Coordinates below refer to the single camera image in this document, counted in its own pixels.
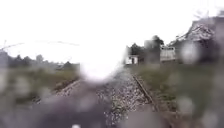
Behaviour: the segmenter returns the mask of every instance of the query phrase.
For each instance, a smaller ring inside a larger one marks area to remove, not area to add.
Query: tree
[[[63,65],[63,69],[72,69],[73,68],[73,66],[72,66],[72,64],[69,62],[69,61],[67,61],[64,65]]]
[[[130,48],[130,55],[138,55],[139,62],[144,61],[144,48],[134,43]]]
[[[152,40],[145,41],[146,61],[150,63],[158,63],[160,61],[160,47],[164,45],[162,39],[155,35]]]
[[[32,60],[31,60],[28,56],[26,56],[26,57],[22,60],[22,65],[23,65],[24,67],[29,67],[31,61],[32,61]]]
[[[43,60],[44,60],[44,58],[43,58],[42,55],[37,55],[37,56],[36,56],[36,61],[37,61],[37,62],[43,62]]]

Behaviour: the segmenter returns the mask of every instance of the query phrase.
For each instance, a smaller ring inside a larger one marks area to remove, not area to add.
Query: vegetation
[[[57,91],[78,79],[76,65],[67,62],[60,66],[43,60],[41,55],[38,55],[36,60],[32,60],[29,57],[22,59],[20,56],[13,58],[2,52],[0,69],[6,70],[4,74],[6,75],[6,88],[0,95],[4,97],[10,93],[15,95],[13,96],[15,103],[24,103],[38,98],[41,89]],[[23,90],[28,91],[25,91],[24,95],[18,95],[18,92],[23,92]]]
[[[151,40],[145,41],[145,46],[141,47],[134,43],[129,49],[130,55],[138,55],[139,63],[159,62],[160,61],[160,46],[164,45],[163,40],[157,35]]]
[[[159,68],[141,65],[134,70],[147,83],[146,88],[164,94],[163,100],[173,102],[182,96],[190,98],[194,104],[193,117],[197,118],[202,116],[210,101],[214,68],[213,64],[164,63]]]

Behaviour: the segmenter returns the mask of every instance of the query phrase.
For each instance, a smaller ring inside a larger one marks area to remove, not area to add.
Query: overcast sky
[[[197,10],[215,15],[222,5],[222,0],[1,0],[0,46],[25,43],[7,51],[43,54],[55,62],[102,53],[116,57],[114,51],[119,55],[126,45],[143,45],[155,34],[169,43],[188,30]]]

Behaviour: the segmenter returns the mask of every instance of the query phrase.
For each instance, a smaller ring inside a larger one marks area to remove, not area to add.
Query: house
[[[162,46],[160,48],[160,61],[170,61],[176,59],[175,47]]]
[[[128,55],[125,58],[125,64],[127,64],[127,65],[138,64],[138,56],[137,55]]]

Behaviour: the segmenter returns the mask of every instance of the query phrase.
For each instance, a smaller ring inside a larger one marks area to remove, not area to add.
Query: railway track
[[[144,93],[144,96],[148,102],[153,106],[154,111],[162,115],[169,123],[171,128],[175,128],[177,120],[180,119],[180,114],[177,111],[170,110],[168,103],[162,100],[162,94],[153,93],[153,91],[148,91],[144,86],[145,82],[136,75],[133,75],[139,89]]]

